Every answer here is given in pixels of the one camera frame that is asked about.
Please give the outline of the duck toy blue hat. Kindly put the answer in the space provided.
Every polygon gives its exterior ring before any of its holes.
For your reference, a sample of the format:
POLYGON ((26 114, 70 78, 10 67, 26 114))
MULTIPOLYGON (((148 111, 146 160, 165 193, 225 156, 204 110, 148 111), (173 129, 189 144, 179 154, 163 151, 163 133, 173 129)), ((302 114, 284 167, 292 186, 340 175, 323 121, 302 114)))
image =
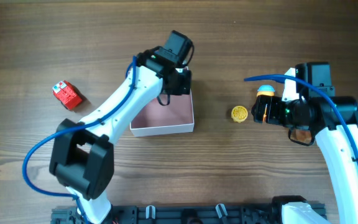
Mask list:
POLYGON ((263 123, 268 116, 272 97, 275 89, 271 85, 262 85, 257 90, 257 99, 254 106, 254 121, 263 123))

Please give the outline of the brown plush toy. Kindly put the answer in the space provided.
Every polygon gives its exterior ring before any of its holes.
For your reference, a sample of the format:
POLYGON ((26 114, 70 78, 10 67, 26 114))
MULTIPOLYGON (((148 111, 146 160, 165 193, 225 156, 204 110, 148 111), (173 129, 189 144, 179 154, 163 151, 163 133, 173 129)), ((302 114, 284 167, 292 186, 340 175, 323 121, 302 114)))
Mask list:
POLYGON ((313 142, 311 133, 307 130, 296 129, 292 136, 293 140, 300 144, 311 144, 313 142))

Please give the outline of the yellow round wheel toy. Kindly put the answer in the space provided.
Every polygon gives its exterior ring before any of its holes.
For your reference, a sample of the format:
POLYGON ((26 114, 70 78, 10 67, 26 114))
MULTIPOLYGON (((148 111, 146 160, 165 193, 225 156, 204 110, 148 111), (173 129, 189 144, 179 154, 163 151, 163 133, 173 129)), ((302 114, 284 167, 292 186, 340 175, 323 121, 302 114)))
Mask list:
POLYGON ((235 106, 231 111, 231 118, 234 122, 242 123, 248 117, 248 110, 244 106, 235 106))

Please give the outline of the white box pink interior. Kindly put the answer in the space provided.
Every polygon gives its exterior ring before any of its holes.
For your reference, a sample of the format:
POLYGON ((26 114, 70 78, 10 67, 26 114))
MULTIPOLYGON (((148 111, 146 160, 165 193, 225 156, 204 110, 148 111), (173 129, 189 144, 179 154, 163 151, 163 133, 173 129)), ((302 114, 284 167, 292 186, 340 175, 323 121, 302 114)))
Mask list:
POLYGON ((129 127, 136 137, 189 133, 194 130, 191 93, 165 93, 163 78, 145 66, 130 68, 129 81, 135 89, 129 99, 129 127))

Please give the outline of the red toy fire truck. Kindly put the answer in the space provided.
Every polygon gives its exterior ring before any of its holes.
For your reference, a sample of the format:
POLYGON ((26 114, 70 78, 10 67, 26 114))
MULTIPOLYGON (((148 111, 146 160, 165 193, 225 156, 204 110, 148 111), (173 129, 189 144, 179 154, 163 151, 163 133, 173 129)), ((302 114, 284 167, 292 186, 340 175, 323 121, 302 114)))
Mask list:
POLYGON ((75 109, 83 101, 75 87, 66 80, 55 84, 52 93, 67 110, 75 109))

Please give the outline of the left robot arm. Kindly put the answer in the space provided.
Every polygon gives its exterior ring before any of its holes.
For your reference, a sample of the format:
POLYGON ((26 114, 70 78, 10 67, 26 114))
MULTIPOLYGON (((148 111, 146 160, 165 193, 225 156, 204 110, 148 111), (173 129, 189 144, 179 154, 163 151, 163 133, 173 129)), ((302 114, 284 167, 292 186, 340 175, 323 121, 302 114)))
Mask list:
POLYGON ((190 94, 189 64, 194 44, 173 30, 163 46, 132 58, 122 85, 95 111, 56 132, 49 171, 77 202, 85 223, 109 220, 106 187, 114 174, 114 145, 132 120, 160 95, 190 94))

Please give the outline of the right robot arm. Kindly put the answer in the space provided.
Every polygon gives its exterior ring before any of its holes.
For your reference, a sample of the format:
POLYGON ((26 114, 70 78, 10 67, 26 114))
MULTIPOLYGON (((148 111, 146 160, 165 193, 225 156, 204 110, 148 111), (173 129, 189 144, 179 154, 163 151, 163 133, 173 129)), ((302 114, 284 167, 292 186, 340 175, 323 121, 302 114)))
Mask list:
POLYGON ((340 221, 358 223, 358 102, 336 96, 327 62, 308 62, 286 74, 249 77, 248 81, 273 80, 284 85, 276 96, 262 85, 251 113, 257 123, 283 126, 311 134, 326 162, 336 197, 340 221))

